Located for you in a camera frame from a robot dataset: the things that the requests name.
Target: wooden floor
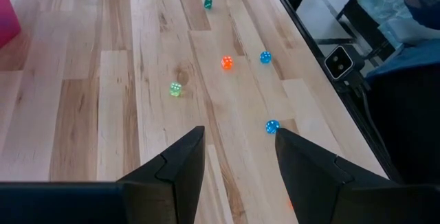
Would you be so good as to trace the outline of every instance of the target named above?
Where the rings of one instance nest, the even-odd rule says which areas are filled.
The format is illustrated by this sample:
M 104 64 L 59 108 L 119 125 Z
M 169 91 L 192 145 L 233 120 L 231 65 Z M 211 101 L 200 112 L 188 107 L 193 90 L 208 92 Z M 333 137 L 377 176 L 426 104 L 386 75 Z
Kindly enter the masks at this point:
M 270 119 L 384 175 L 279 0 L 12 2 L 23 32 L 0 50 L 2 181 L 118 179 L 204 125 L 197 223 L 295 223 Z

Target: dice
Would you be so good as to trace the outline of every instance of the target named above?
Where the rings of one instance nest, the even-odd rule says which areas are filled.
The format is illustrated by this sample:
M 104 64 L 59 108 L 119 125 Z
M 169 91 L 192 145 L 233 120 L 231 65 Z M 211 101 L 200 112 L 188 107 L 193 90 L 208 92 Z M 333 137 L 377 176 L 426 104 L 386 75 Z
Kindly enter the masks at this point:
M 230 56 L 224 56 L 221 59 L 221 67 L 224 70 L 229 70 L 232 68 L 232 66 L 234 65 L 234 61 L 232 60 L 232 58 Z
M 267 64 L 270 63 L 270 61 L 272 60 L 272 55 L 270 54 L 270 52 L 263 52 L 260 55 L 260 61 L 263 64 Z
M 205 8 L 206 9 L 211 9 L 212 8 L 212 0 L 205 0 Z
M 182 85 L 178 82 L 172 82 L 170 86 L 170 94 L 175 97 L 179 97 L 182 92 Z
M 276 130 L 280 127 L 281 127 L 280 122 L 278 122 L 276 120 L 270 120 L 266 124 L 266 131 L 269 134 L 275 134 Z

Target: blue cloth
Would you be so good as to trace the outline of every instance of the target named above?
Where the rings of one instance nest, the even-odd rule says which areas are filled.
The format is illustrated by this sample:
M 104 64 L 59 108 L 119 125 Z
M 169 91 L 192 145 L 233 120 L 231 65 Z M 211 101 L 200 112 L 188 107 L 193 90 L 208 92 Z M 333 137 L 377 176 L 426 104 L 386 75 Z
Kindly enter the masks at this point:
M 434 3 L 428 3 L 419 0 L 419 2 L 421 7 L 418 8 L 406 5 L 414 20 L 420 23 L 420 25 L 440 30 L 440 1 L 435 0 Z
M 387 60 L 383 65 L 368 73 L 366 78 L 371 81 L 377 76 L 394 71 L 433 64 L 440 64 L 440 39 L 422 42 L 416 47 L 404 49 L 400 55 Z

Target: black device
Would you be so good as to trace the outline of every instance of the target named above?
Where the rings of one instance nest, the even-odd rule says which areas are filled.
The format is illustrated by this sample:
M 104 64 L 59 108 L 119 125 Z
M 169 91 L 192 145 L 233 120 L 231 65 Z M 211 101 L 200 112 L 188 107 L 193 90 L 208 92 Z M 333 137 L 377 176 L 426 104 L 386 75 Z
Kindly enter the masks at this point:
M 361 70 L 365 62 L 352 45 L 339 45 L 324 59 L 324 65 L 333 80 L 338 81 Z
M 194 223 L 205 168 L 195 127 L 116 182 L 0 183 L 0 223 Z
M 439 186 L 401 186 L 284 128 L 275 146 L 300 224 L 439 222 Z

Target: orange die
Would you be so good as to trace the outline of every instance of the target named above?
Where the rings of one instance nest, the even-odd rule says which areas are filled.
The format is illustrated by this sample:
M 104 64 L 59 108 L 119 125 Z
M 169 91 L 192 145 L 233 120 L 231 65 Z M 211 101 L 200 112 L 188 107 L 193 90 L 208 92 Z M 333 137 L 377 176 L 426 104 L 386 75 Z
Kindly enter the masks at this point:
M 232 61 L 232 58 L 230 56 L 224 56 L 221 59 L 221 66 L 223 67 L 223 69 L 231 69 L 233 64 L 234 62 Z

